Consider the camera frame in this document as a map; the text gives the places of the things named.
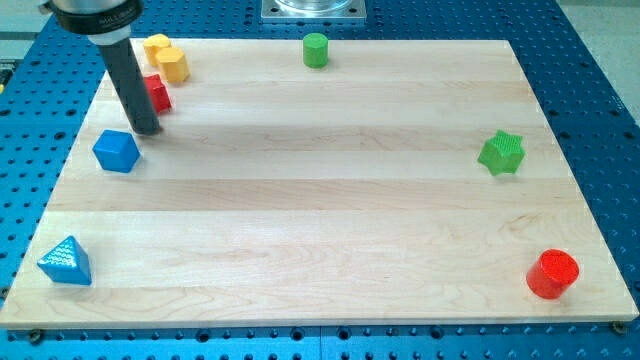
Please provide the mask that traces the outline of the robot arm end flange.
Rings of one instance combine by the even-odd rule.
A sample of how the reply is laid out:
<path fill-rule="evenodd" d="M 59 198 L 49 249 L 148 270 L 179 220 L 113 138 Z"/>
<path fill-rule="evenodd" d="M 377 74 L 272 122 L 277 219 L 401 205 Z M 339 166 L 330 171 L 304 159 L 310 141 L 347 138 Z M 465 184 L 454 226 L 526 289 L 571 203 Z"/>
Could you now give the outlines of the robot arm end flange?
<path fill-rule="evenodd" d="M 131 24 L 143 11 L 142 0 L 40 0 L 38 10 L 53 14 L 66 31 L 86 35 L 99 46 L 131 35 Z"/>

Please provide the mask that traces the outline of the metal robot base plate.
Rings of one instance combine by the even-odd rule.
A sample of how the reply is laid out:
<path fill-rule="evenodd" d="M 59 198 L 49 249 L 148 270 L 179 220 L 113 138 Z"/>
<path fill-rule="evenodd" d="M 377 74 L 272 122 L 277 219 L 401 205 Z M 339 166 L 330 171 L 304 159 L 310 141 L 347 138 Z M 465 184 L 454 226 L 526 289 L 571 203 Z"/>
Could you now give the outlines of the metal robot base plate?
<path fill-rule="evenodd" d="M 261 0 L 266 22 L 360 21 L 367 17 L 365 0 Z"/>

